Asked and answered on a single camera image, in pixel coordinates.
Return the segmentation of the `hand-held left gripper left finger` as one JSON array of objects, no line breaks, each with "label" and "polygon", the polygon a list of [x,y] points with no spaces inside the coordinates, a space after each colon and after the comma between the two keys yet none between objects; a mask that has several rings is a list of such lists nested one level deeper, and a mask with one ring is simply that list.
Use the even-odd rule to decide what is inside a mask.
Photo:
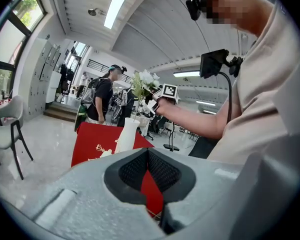
[{"label": "hand-held left gripper left finger", "polygon": [[158,240],[165,233],[145,205],[120,201],[107,188],[106,169],[136,154],[129,150],[72,167],[27,198],[22,208],[4,207],[32,240]]}]

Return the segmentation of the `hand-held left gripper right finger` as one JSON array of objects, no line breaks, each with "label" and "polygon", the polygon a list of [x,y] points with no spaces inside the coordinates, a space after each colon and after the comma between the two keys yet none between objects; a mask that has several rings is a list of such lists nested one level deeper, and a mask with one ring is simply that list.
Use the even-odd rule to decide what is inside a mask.
[{"label": "hand-held left gripper right finger", "polygon": [[279,138],[234,165],[149,149],[172,186],[162,222],[180,240],[268,239],[300,191],[300,134]]}]

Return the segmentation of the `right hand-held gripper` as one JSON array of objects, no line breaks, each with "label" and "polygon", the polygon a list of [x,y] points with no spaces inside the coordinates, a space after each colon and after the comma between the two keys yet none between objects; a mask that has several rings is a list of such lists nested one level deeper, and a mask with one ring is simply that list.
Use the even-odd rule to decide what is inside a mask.
[{"label": "right hand-held gripper", "polygon": [[162,88],[145,90],[145,104],[149,111],[156,114],[159,101],[166,99],[174,105],[179,102],[179,89],[176,85],[163,84]]}]

